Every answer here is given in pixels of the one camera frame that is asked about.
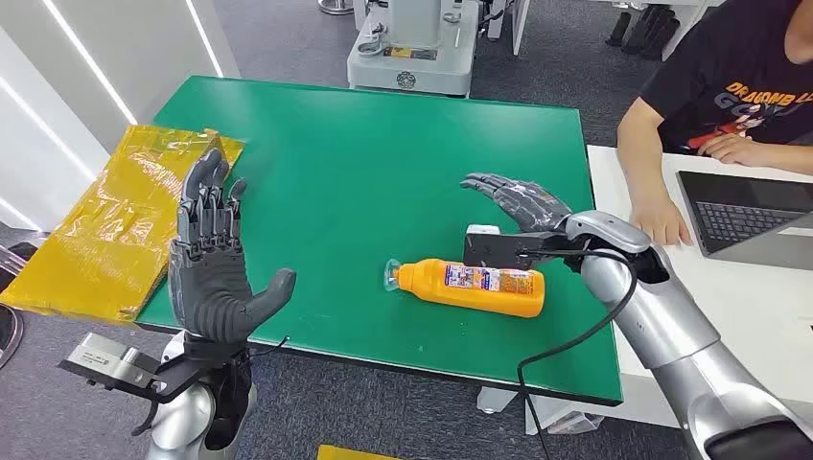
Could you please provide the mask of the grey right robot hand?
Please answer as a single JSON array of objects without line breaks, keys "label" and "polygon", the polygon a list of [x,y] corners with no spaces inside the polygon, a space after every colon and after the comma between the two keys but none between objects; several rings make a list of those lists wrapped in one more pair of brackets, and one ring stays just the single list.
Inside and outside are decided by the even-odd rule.
[{"label": "grey right robot hand", "polygon": [[464,177],[460,187],[490,198],[524,233],[559,231],[572,214],[565,202],[534,182],[473,172]]}]

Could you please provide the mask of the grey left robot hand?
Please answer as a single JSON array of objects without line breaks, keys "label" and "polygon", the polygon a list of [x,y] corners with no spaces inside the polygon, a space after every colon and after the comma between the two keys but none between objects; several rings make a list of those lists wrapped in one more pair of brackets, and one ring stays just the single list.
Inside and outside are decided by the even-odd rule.
[{"label": "grey left robot hand", "polygon": [[217,343],[247,341],[291,299],[297,273],[277,270],[254,292],[241,238],[246,183],[224,182],[230,166],[210,148],[186,173],[169,245],[168,290],[175,321],[188,333]]}]

